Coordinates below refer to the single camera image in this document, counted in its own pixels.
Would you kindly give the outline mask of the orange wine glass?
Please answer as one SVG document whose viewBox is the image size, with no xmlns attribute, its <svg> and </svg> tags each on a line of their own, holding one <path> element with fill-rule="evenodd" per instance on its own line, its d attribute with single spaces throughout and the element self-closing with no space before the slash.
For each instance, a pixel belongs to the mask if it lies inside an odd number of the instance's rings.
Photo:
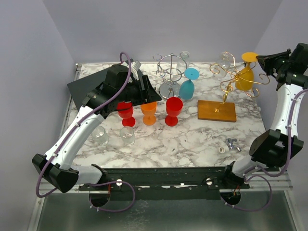
<svg viewBox="0 0 308 231">
<path fill-rule="evenodd" d="M 156 123 L 156 108 L 157 102 L 147 103 L 141 105 L 141 112 L 143 113 L 143 123 L 147 126 L 152 126 Z"/>
</svg>

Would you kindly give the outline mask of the red wine glass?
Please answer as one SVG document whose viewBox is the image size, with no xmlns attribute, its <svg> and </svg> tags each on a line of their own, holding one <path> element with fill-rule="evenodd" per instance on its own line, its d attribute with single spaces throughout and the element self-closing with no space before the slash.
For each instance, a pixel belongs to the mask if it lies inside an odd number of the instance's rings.
<svg viewBox="0 0 308 231">
<path fill-rule="evenodd" d="M 119 116 L 122 118 L 122 125 L 125 127 L 133 127 L 135 125 L 135 118 L 133 117 L 133 106 L 132 103 L 118 103 L 117 111 Z"/>
<path fill-rule="evenodd" d="M 166 102 L 166 112 L 167 116 L 165 118 L 165 123 L 170 126 L 176 126 L 178 123 L 178 115 L 181 113 L 183 107 L 183 102 L 180 98 L 171 97 Z"/>
</svg>

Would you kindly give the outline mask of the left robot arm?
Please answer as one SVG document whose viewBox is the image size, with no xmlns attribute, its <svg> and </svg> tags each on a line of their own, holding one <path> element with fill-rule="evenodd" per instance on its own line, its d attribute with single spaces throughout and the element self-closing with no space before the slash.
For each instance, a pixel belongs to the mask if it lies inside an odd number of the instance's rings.
<svg viewBox="0 0 308 231">
<path fill-rule="evenodd" d="M 133 73 L 128 64 L 114 64 L 102 71 L 68 84 L 78 113 L 60 139 L 45 154 L 36 154 L 32 164 L 55 189 L 66 193 L 78 184 L 91 184 L 102 190 L 107 183 L 97 165 L 73 165 L 78 151 L 90 134 L 114 111 L 119 103 L 139 106 L 161 101 L 149 77 Z"/>
</svg>

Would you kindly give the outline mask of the yellow wine glass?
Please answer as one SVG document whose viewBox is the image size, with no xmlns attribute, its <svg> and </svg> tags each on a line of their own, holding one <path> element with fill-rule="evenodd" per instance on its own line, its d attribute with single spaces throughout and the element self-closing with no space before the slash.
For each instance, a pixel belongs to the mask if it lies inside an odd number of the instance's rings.
<svg viewBox="0 0 308 231">
<path fill-rule="evenodd" d="M 235 87 L 238 90 L 249 91 L 253 87 L 254 73 L 251 64 L 256 64 L 258 54 L 255 52 L 245 52 L 242 54 L 242 60 L 244 61 L 245 67 L 237 73 L 237 81 Z"/>
</svg>

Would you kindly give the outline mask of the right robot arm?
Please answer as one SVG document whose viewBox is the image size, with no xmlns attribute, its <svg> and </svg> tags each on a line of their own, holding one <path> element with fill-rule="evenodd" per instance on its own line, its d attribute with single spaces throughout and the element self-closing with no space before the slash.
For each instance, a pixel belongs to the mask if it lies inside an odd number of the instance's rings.
<svg viewBox="0 0 308 231">
<path fill-rule="evenodd" d="M 258 55 L 256 59 L 266 73 L 277 81 L 277 107 L 269 130 L 251 144 L 249 155 L 227 165 L 221 177 L 228 189 L 241 186 L 246 177 L 262 170 L 270 177 L 282 175 L 291 158 L 302 150 L 304 142 L 298 138 L 298 115 L 308 91 L 308 46 L 298 43 L 296 48 L 272 55 Z"/>
</svg>

